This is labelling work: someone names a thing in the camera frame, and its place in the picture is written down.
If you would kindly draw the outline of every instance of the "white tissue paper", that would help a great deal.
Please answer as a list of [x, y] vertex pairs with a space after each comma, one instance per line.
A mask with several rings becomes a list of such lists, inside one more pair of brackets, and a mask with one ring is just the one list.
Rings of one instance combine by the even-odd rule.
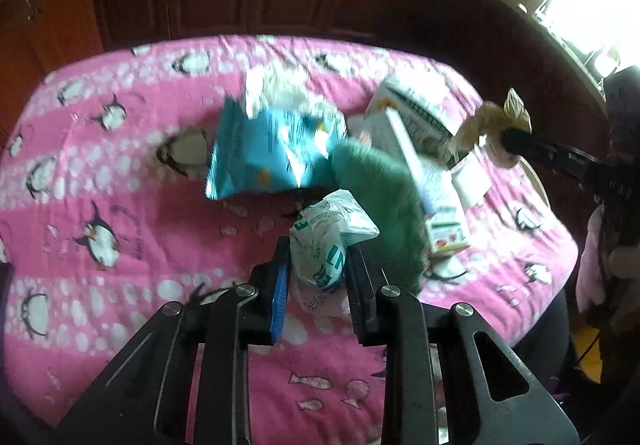
[[308, 313], [349, 313], [342, 268], [346, 247], [378, 237], [379, 229], [348, 190], [336, 190], [300, 212], [289, 230], [294, 293]]
[[271, 107], [319, 118], [337, 118], [345, 125], [344, 116], [334, 104], [306, 89], [308, 78], [303, 67], [284, 67], [279, 61], [253, 67], [246, 72], [242, 108], [250, 119]]

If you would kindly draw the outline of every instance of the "beige plastic bag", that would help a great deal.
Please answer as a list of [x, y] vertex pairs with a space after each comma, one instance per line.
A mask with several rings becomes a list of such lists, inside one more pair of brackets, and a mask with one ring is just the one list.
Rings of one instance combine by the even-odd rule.
[[473, 116], [463, 121], [451, 140], [450, 152], [457, 154], [460, 149], [472, 150], [486, 135], [486, 153], [496, 167], [511, 168], [519, 158], [505, 151], [500, 143], [500, 134], [507, 128], [516, 128], [531, 133], [531, 119], [518, 93], [511, 88], [504, 107], [493, 102], [484, 102]]

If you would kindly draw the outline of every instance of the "penguin print tablecloth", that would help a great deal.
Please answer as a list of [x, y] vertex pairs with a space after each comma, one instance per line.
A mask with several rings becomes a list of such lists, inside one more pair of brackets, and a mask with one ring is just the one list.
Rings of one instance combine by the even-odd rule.
[[[6, 373], [50, 423], [159, 306], [201, 283], [244, 281], [287, 234], [292, 194], [213, 202], [203, 191], [225, 96], [241, 96], [246, 69], [275, 59], [306, 68], [308, 88], [346, 115], [402, 69], [440, 75], [459, 122], [481, 102], [434, 60], [302, 38], [158, 43], [48, 75], [2, 155], [0, 261], [15, 267]], [[449, 279], [425, 281], [420, 299], [469, 302], [515, 343], [564, 285], [577, 248], [520, 168], [478, 157], [494, 185], [468, 212], [474, 245], [438, 271]], [[305, 314], [290, 298], [281, 342], [252, 348], [250, 368], [257, 445], [380, 436], [384, 349], [360, 347], [347, 320]]]

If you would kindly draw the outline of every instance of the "black cable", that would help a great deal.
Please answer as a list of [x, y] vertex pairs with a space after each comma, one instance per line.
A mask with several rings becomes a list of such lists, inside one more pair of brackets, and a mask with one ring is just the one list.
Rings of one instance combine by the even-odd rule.
[[600, 339], [600, 332], [598, 332], [598, 334], [596, 335], [596, 337], [593, 339], [593, 342], [591, 344], [589, 344], [589, 346], [584, 350], [584, 353], [580, 355], [580, 358], [578, 359], [578, 363], [580, 364], [580, 362], [582, 362], [584, 360], [584, 358], [589, 354], [589, 351], [591, 351], [591, 349], [593, 349], [593, 346], [596, 345], [596, 342]]

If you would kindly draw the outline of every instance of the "green fuzzy cloth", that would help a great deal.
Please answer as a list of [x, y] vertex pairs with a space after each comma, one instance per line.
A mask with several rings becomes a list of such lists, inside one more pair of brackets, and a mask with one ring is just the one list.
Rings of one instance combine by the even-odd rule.
[[384, 152], [349, 138], [332, 152], [338, 187], [346, 189], [377, 225], [380, 235], [367, 256], [385, 270], [390, 284], [417, 293], [425, 268], [424, 211], [409, 169]]

